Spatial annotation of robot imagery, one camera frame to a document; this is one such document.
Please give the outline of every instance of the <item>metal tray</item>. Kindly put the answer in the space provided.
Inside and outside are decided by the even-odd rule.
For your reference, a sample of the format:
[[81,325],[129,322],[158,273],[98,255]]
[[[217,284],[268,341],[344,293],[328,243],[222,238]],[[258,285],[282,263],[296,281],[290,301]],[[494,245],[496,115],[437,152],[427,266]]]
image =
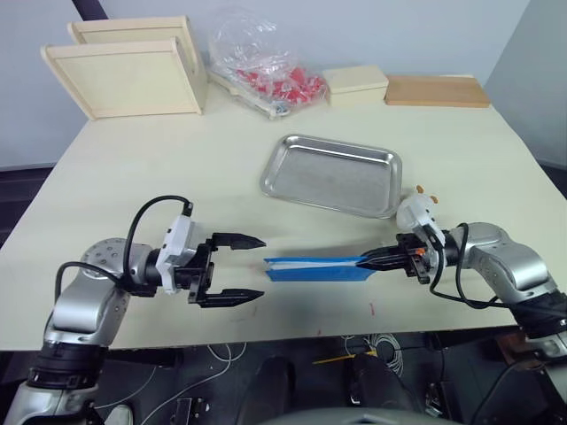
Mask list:
[[401,159],[386,149],[287,135],[274,149],[260,188],[270,197],[385,219],[400,201]]

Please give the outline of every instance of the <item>floor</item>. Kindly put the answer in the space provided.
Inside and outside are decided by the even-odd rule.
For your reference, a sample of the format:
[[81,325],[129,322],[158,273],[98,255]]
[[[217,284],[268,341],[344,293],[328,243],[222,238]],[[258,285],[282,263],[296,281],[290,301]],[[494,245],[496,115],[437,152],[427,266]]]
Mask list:
[[[542,168],[567,197],[567,171]],[[49,168],[44,168],[0,173],[0,247],[49,172]],[[430,334],[403,334],[397,337],[404,348],[402,381],[420,405],[423,405],[423,394],[429,383],[439,379],[449,381],[454,385],[465,421],[469,420],[480,399],[504,367],[501,358],[494,356],[497,352],[494,347],[486,349],[486,344],[490,342],[462,344],[444,351],[435,351],[431,348]],[[354,352],[365,349],[360,337],[353,338],[348,343]],[[241,344],[236,344],[233,350],[239,352],[241,347]],[[216,349],[220,355],[225,355],[223,346]],[[154,366],[147,364],[108,361],[101,377],[97,403],[104,405],[125,398],[139,389],[153,371],[147,385],[128,401],[135,409],[135,423],[140,424],[156,406],[177,391],[216,374],[227,366],[215,359],[206,347],[187,347],[177,352],[179,355],[174,367],[156,367],[155,371]],[[344,353],[344,341],[340,337],[248,344],[243,357],[233,362],[225,374],[184,392],[180,397],[206,399],[210,410],[199,418],[201,424],[233,423],[245,388],[255,371],[264,359],[279,355],[290,359],[297,370],[299,379],[293,399],[294,409],[343,406],[345,393],[342,374],[345,362],[317,366],[312,365],[312,362]],[[17,365],[16,370],[9,370],[11,373],[8,375],[12,379],[23,378],[32,358],[33,353],[16,353],[11,362],[12,366]],[[515,372],[509,375],[495,394],[493,402],[486,407],[482,417],[486,421],[482,423],[530,423],[530,419],[546,406],[534,375]],[[167,423],[175,412],[175,407],[176,399],[159,409],[146,424]],[[109,410],[102,408],[99,412],[106,417]]]

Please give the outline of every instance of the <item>red objects in plastic bag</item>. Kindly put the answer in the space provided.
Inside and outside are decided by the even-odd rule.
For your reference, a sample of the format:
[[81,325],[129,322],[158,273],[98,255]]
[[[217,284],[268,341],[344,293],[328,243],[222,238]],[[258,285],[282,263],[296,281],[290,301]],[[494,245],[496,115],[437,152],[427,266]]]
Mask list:
[[305,68],[296,66],[285,80],[266,83],[258,73],[248,73],[238,70],[238,74],[248,84],[260,93],[265,93],[277,99],[287,100],[292,104],[304,104],[315,100],[321,95],[325,81],[319,76],[306,76]]

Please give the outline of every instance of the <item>beige table surface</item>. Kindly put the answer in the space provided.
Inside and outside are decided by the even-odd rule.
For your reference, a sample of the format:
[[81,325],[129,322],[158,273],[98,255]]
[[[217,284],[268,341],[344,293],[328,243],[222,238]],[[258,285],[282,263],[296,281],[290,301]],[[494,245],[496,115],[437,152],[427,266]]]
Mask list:
[[[214,254],[211,291],[266,294],[235,308],[201,309],[186,294],[133,297],[113,347],[158,347],[370,332],[477,328],[513,323],[503,309],[476,311],[433,297],[400,271],[366,282],[277,282],[262,259],[358,255],[393,244],[394,220],[372,220],[264,196],[260,174],[289,133],[385,147],[403,161],[404,193],[417,183],[440,199],[437,222],[487,221],[531,246],[567,286],[567,202],[500,114],[489,109],[320,104],[269,121],[211,88],[203,116],[88,122],[0,251],[0,349],[38,349],[59,264],[93,243],[124,236],[151,197],[186,196],[205,231],[241,232],[268,244]],[[153,207],[136,240],[159,246],[178,205]],[[75,271],[67,273],[69,281]],[[491,292],[463,272],[470,296]],[[454,271],[439,287],[454,291]]]

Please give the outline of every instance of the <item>white wall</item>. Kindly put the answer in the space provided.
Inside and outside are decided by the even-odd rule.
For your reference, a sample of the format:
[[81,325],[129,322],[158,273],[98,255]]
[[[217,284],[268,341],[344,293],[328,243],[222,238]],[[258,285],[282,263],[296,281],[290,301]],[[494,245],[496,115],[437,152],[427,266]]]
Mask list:
[[567,167],[567,2],[531,0],[486,90],[537,160]]
[[39,52],[78,19],[70,0],[0,1],[0,169],[57,162],[85,123]]
[[[528,0],[242,0],[279,24],[321,67],[379,64],[388,73],[472,73],[485,83]],[[109,18],[186,14],[201,50],[223,0],[101,0]],[[0,0],[0,169],[55,162],[85,119],[39,56],[70,42],[69,0]]]

